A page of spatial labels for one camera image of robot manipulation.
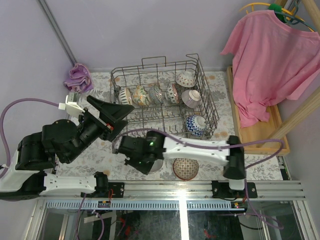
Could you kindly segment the blue stroke white bowl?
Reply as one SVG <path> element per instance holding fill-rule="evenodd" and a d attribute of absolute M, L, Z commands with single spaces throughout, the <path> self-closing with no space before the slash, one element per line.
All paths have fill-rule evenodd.
<path fill-rule="evenodd" d="M 127 87 L 124 87 L 119 91 L 118 100 L 121 105 L 133 104 L 133 100 L 131 98 L 131 92 Z"/>

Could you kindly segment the orange leaf floral bowl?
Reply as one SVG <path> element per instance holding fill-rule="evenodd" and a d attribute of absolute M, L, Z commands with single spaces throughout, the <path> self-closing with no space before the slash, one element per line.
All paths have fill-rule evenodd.
<path fill-rule="evenodd" d="M 138 106 L 147 107 L 150 105 L 149 94 L 141 85 L 136 86 L 132 99 Z"/>

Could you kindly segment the navy geometric pattern bowl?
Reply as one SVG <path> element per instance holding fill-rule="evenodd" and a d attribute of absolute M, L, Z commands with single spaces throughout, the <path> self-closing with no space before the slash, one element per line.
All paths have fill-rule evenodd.
<path fill-rule="evenodd" d="M 150 87 L 148 91 L 149 97 L 152 102 L 156 105 L 162 105 L 164 102 L 162 90 L 158 87 L 158 85 L 154 84 Z"/>

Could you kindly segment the brown floral grid bowl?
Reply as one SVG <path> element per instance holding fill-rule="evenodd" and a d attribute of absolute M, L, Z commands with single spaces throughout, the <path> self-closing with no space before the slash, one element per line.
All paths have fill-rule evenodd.
<path fill-rule="evenodd" d="M 197 160 L 189 158 L 176 158 L 173 162 L 174 174 L 183 181 L 194 179 L 199 172 L 199 163 Z"/>

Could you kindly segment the blue white porcelain bowl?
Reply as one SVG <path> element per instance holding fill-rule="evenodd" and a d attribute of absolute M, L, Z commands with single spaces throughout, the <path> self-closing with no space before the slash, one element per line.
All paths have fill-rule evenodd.
<path fill-rule="evenodd" d="M 201 137 L 207 129 L 206 120 L 200 115 L 188 116 L 185 120 L 185 128 L 191 135 Z"/>

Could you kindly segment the grey wire dish rack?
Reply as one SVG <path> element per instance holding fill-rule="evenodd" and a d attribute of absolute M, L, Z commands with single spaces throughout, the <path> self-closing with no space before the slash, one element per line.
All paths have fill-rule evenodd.
<path fill-rule="evenodd" d="M 167 61 L 165 56 L 142 58 L 141 64 L 116 67 L 110 74 L 110 100 L 131 102 L 125 131 L 136 136 L 147 128 L 187 138 L 211 139 L 219 116 L 200 57 Z"/>

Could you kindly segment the brown diamond dotted bowl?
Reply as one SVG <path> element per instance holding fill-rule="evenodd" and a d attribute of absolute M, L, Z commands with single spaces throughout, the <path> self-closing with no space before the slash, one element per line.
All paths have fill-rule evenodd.
<path fill-rule="evenodd" d="M 179 94 L 176 89 L 176 86 L 174 83 L 171 83 L 168 85 L 166 92 L 165 92 L 165 98 L 168 102 L 172 104 L 179 104 Z"/>

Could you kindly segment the orange diamond white bowl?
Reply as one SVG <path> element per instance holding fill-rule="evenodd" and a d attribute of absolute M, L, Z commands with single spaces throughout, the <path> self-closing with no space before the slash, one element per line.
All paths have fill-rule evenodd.
<path fill-rule="evenodd" d="M 192 88 L 196 84 L 195 77 L 190 71 L 179 73 L 175 81 L 178 85 L 185 88 Z"/>

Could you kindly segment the purple striped bowl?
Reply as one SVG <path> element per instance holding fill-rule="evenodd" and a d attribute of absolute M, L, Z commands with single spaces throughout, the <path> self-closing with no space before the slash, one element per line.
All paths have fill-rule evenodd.
<path fill-rule="evenodd" d="M 181 99 L 187 107 L 195 109 L 200 103 L 201 95 L 197 90 L 185 90 L 181 94 Z"/>

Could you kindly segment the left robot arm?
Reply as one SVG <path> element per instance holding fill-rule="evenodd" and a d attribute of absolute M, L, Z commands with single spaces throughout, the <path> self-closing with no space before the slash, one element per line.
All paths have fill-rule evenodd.
<path fill-rule="evenodd" d="M 77 118 L 79 124 L 69 119 L 55 120 L 44 125 L 40 132 L 25 136 L 14 155 L 6 154 L 7 165 L 1 166 L 0 174 L 1 200 L 21 201 L 54 195 L 108 196 L 110 186 L 103 172 L 89 177 L 61 177 L 46 172 L 58 162 L 72 163 L 96 139 L 112 142 L 127 126 L 125 118 L 134 110 L 132 105 L 109 103 L 91 95 L 86 100 L 98 110 L 99 117 L 67 99 L 57 107 Z"/>

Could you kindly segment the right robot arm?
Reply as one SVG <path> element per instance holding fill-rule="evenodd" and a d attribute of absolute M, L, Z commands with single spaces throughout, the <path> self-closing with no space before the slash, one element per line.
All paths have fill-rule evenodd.
<path fill-rule="evenodd" d="M 178 137 L 148 128 L 144 137 L 124 132 L 114 139 L 112 152 L 125 155 L 125 164 L 148 175 L 154 163 L 167 159 L 209 161 L 223 167 L 223 177 L 228 180 L 228 192 L 240 197 L 246 191 L 244 148 L 237 136 L 226 141 L 201 140 Z"/>

